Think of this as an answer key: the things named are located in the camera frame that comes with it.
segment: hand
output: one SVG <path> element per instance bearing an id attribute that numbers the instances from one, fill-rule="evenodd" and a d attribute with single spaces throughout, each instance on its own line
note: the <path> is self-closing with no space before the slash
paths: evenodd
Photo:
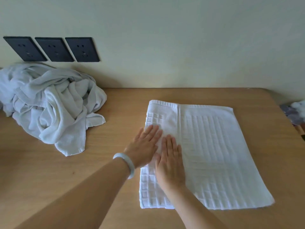
<path id="1" fill-rule="evenodd" d="M 167 135 L 162 138 L 162 154 L 155 154 L 156 177 L 162 190 L 167 193 L 172 189 L 185 187 L 185 172 L 182 162 L 181 145 Z"/>
<path id="2" fill-rule="evenodd" d="M 148 126 L 145 132 L 141 128 L 133 142 L 125 148 L 124 153 L 132 160 L 135 168 L 142 167 L 152 160 L 158 149 L 156 143 L 163 133 L 162 130 L 158 131 L 158 129 L 157 125 Z"/>

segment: bracelet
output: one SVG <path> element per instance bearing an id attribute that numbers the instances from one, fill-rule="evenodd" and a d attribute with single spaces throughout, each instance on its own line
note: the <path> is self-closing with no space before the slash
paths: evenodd
<path id="1" fill-rule="evenodd" d="M 135 175 L 135 166 L 132 163 L 132 160 L 124 153 L 117 153 L 113 156 L 113 159 L 114 158 L 122 158 L 127 163 L 127 165 L 129 166 L 129 169 L 130 169 L 130 175 L 129 175 L 128 179 L 133 178 Z"/>

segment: table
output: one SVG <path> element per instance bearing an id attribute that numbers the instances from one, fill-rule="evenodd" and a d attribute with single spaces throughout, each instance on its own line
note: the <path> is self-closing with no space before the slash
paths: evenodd
<path id="1" fill-rule="evenodd" d="M 144 125 L 152 99 L 234 109 L 250 153 L 275 204 L 214 211 L 229 228 L 303 228 L 305 143 L 260 88 L 114 88 L 98 111 L 106 123 L 87 131 L 86 150 L 65 157 L 0 114 L 0 228 L 14 228 L 121 152 Z M 128 180 L 101 228 L 184 228 L 174 210 L 141 209 L 139 170 Z"/>

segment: white wall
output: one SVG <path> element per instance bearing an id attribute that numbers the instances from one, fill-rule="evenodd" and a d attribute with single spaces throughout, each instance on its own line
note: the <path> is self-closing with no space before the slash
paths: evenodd
<path id="1" fill-rule="evenodd" d="M 305 98 L 305 0 L 0 0 L 0 36 L 93 37 L 102 87 L 262 87 Z M 0 38 L 0 66 L 20 62 Z"/>

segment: power outlet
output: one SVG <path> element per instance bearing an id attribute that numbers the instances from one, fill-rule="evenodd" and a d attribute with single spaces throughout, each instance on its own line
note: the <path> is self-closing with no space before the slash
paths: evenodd
<path id="1" fill-rule="evenodd" d="M 62 38 L 35 38 L 52 62 L 73 62 Z"/>
<path id="2" fill-rule="evenodd" d="M 4 40 L 25 62 L 47 61 L 44 54 L 38 49 L 31 37 L 11 37 L 5 36 Z"/>
<path id="3" fill-rule="evenodd" d="M 66 38 L 66 41 L 78 62 L 99 62 L 92 38 Z"/>

